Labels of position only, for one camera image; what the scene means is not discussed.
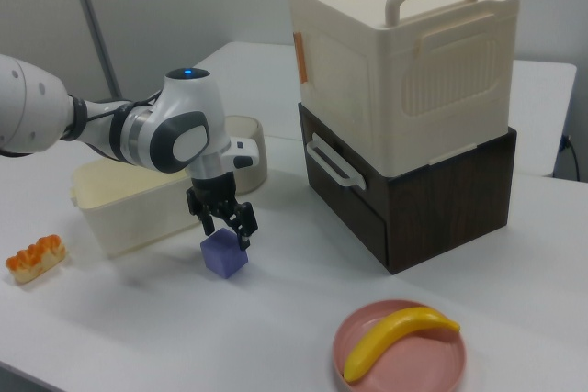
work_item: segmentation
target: yellow banana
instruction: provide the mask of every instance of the yellow banana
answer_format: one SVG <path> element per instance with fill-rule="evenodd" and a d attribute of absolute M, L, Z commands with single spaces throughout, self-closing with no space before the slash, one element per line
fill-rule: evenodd
<path fill-rule="evenodd" d="M 343 378 L 348 383 L 364 376 L 379 357 L 397 340 L 417 330 L 447 328 L 459 324 L 439 311 L 426 307 L 400 309 L 379 321 L 361 338 L 345 360 Z"/>

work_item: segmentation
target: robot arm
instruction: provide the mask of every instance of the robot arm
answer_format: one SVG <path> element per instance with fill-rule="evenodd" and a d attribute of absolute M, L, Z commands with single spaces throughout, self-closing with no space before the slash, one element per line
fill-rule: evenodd
<path fill-rule="evenodd" d="M 233 172 L 257 165 L 253 140 L 231 138 L 212 75 L 195 68 L 165 76 L 164 88 L 142 102 L 92 103 L 67 95 L 62 82 L 31 64 L 0 55 L 0 154 L 45 151 L 57 140 L 80 140 L 103 156 L 192 178 L 190 212 L 207 235 L 211 216 L 239 236 L 257 230 L 253 209 L 239 204 Z"/>

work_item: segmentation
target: bread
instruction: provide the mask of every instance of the bread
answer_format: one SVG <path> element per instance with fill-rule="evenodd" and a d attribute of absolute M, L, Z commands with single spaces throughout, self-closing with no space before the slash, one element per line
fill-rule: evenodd
<path fill-rule="evenodd" d="M 17 282 L 25 284 L 45 273 L 65 258 L 65 246 L 62 238 L 56 234 L 40 238 L 26 250 L 20 250 L 16 256 L 6 260 L 6 268 Z"/>

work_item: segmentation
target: purple cube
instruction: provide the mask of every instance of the purple cube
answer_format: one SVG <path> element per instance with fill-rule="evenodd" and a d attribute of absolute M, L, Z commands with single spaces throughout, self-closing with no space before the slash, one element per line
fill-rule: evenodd
<path fill-rule="evenodd" d="M 200 243 L 206 267 L 224 279 L 228 279 L 249 260 L 247 252 L 239 248 L 237 235 L 226 229 L 219 229 Z"/>

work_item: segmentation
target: pink bowl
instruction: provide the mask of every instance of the pink bowl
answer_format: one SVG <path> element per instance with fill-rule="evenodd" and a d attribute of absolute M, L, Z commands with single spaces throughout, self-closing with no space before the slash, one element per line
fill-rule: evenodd
<path fill-rule="evenodd" d="M 337 376 L 353 392 L 450 392 L 466 367 L 466 348 L 459 332 L 425 330 L 391 345 L 367 374 L 352 384 L 343 379 L 347 355 L 379 320 L 399 309 L 424 307 L 409 300 L 383 300 L 347 317 L 334 336 L 333 363 Z"/>

